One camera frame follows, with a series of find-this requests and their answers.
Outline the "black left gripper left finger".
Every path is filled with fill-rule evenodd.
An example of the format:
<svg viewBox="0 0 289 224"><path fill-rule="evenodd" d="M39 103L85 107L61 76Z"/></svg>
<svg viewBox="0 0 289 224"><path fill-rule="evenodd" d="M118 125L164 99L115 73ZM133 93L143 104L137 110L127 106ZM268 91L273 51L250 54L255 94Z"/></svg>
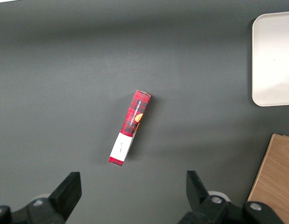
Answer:
<svg viewBox="0 0 289 224"><path fill-rule="evenodd" d="M64 224L81 195L80 173L71 172L49 196L39 196L17 211L0 205L0 224Z"/></svg>

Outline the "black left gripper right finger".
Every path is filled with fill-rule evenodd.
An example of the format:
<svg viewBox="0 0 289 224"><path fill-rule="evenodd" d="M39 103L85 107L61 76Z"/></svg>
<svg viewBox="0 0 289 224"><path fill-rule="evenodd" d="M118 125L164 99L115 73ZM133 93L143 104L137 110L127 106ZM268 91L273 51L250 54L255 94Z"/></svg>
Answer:
<svg viewBox="0 0 289 224"><path fill-rule="evenodd" d="M282 219L265 203L247 201L237 207L218 193L211 195L196 171L186 173L186 195L191 212L180 224L282 224Z"/></svg>

